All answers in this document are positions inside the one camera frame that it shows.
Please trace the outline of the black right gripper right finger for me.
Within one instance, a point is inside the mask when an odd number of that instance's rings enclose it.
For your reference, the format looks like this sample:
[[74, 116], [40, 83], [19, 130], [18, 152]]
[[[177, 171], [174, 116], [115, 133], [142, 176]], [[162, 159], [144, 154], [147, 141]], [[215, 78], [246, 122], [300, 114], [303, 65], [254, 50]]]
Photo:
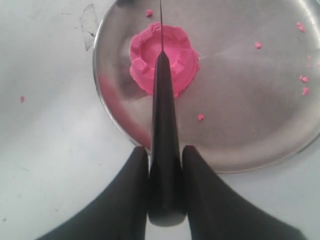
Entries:
[[182, 151], [184, 191], [194, 240], [304, 240], [305, 235], [229, 187], [197, 149]]

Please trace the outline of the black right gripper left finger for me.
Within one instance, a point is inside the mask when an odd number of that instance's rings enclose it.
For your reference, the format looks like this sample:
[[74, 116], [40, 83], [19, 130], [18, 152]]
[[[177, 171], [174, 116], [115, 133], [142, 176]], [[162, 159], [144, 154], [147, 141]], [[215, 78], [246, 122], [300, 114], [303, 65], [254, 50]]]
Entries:
[[149, 190], [148, 154], [138, 146], [95, 200], [41, 239], [143, 240]]

